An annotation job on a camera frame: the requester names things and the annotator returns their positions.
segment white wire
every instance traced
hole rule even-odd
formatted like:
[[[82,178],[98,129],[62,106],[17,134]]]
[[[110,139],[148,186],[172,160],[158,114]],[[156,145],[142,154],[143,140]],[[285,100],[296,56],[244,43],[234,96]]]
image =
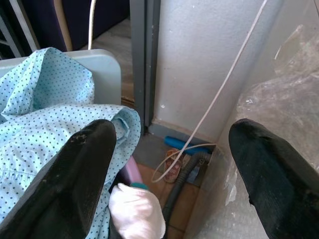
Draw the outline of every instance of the white wire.
[[[231,66],[231,68],[230,68],[230,70],[229,70],[229,72],[228,72],[228,74],[227,74],[227,76],[226,76],[226,78],[225,78],[223,84],[222,84],[221,87],[219,88],[219,90],[218,90],[217,94],[215,95],[213,101],[210,103],[210,105],[209,105],[207,111],[205,112],[205,114],[203,115],[203,117],[201,118],[201,120],[199,121],[199,123],[198,123],[198,125],[196,126],[196,128],[194,129],[193,133],[190,135],[190,137],[188,138],[188,140],[187,140],[187,142],[185,143],[184,147],[181,149],[181,151],[179,152],[177,158],[174,160],[174,162],[171,164],[171,166],[163,173],[163,175],[162,175],[161,177],[159,177],[157,180],[152,180],[152,182],[156,183],[156,182],[158,182],[159,180],[161,180],[165,175],[167,175],[167,173],[168,173],[168,172],[174,167],[174,165],[177,163],[177,161],[179,160],[180,156],[183,154],[183,152],[185,151],[186,147],[189,145],[190,141],[193,139],[194,135],[195,135],[196,132],[198,131],[198,128],[201,126],[201,124],[203,123],[203,121],[204,121],[205,118],[207,117],[207,115],[208,115],[208,113],[210,112],[211,108],[214,106],[216,100],[218,99],[218,97],[219,97],[221,91],[224,89],[226,83],[228,82],[228,80],[229,80],[231,74],[233,73],[234,68],[235,68],[235,66],[236,66],[237,63],[238,63],[238,60],[239,60],[240,56],[242,55],[242,53],[243,53],[243,51],[244,51],[244,49],[245,49],[245,47],[246,47],[246,45],[247,45],[247,43],[248,43],[248,40],[249,40],[249,38],[250,38],[250,36],[251,36],[253,30],[255,29],[255,26],[257,25],[257,22],[258,22],[258,20],[259,20],[259,18],[260,18],[260,16],[261,16],[261,14],[262,14],[262,12],[263,12],[263,10],[264,10],[264,8],[265,8],[267,2],[268,2],[268,0],[264,0],[263,3],[262,3],[262,5],[260,6],[260,9],[259,9],[259,11],[258,11],[258,13],[257,13],[257,15],[256,15],[256,18],[255,18],[253,24],[251,25],[251,28],[250,28],[250,30],[249,30],[249,32],[248,32],[248,34],[247,34],[247,36],[246,36],[246,38],[245,38],[243,44],[242,44],[242,46],[241,46],[241,48],[240,48],[240,50],[239,50],[239,52],[238,52],[238,54],[237,54],[237,56],[236,56],[236,58],[235,58],[235,60],[234,60],[234,63],[232,64],[232,66]]]
[[[88,50],[92,49],[92,41],[93,41],[93,21],[94,21],[94,9],[95,9],[96,0],[91,1],[90,7],[90,19],[89,19],[89,43]]]
[[[197,147],[203,147],[203,146],[216,146],[216,144],[215,144],[215,143],[203,143],[203,144],[198,144],[198,145],[194,145],[194,146],[191,146],[191,147],[187,147],[185,150],[189,150],[189,149],[197,148]],[[173,154],[171,154],[170,156],[166,157],[166,159],[164,159],[164,160],[159,164],[159,166],[155,169],[155,172],[153,173],[152,183],[156,183],[156,182],[158,182],[158,180],[160,180],[160,179],[154,180],[154,176],[155,176],[155,173],[159,170],[159,168],[163,165],[163,163],[165,163],[169,158],[171,158],[171,157],[174,156],[175,154],[178,154],[179,152],[181,152],[181,150],[176,151],[175,153],[173,153]]]

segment gray wall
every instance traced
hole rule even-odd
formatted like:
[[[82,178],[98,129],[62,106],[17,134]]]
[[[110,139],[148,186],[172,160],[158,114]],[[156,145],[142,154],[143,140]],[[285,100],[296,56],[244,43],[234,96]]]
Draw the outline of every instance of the gray wall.
[[[216,142],[262,49],[281,0],[270,0],[198,138]],[[262,0],[162,0],[156,123],[190,133],[221,86]]]
[[[284,1],[262,53],[245,82],[245,89],[274,77],[273,59],[280,46],[300,24],[306,26],[310,35],[318,31],[319,18],[314,1]],[[255,208],[249,204],[245,185],[239,173],[236,174],[230,153],[228,132],[235,118],[234,108],[218,140],[220,150],[215,152],[207,169],[185,239],[268,238]]]

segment clear plastic wrap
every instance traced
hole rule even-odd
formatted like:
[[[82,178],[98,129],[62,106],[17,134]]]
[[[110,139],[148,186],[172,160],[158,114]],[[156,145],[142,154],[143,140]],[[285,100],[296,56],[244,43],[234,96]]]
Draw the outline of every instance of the clear plastic wrap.
[[[237,119],[263,124],[286,139],[319,172],[319,34],[303,42],[300,26],[277,54],[279,76],[252,86],[237,106]],[[292,47],[299,50],[291,55]]]

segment black hose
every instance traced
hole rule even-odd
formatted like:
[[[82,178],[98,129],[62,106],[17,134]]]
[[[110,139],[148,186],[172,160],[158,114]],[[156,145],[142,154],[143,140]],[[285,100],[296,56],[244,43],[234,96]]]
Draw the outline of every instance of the black hose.
[[[162,213],[163,213],[163,216],[165,219],[165,223],[166,223],[166,231],[165,231],[165,235],[164,235],[163,239],[167,239],[167,229],[168,229],[168,225],[169,225],[169,221],[170,221],[170,217],[171,217],[173,208],[175,206],[177,198],[178,198],[189,174],[191,173],[191,171],[194,169],[194,167],[198,164],[198,162],[201,159],[203,159],[205,161],[206,160],[209,161],[210,157],[211,157],[211,154],[208,154],[205,152],[195,153],[191,157],[191,159],[189,160],[187,165],[184,167],[184,169],[179,173],[179,175],[176,179],[176,182],[174,184],[174,187],[173,187],[172,191],[170,192],[168,199],[165,203],[165,206],[162,210]]]

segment gray metal door frame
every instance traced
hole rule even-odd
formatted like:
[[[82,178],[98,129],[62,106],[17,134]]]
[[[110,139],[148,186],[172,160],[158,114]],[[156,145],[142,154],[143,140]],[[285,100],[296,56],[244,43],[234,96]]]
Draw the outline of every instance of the gray metal door frame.
[[[130,0],[130,9],[135,109],[144,133],[154,113],[160,0]]]

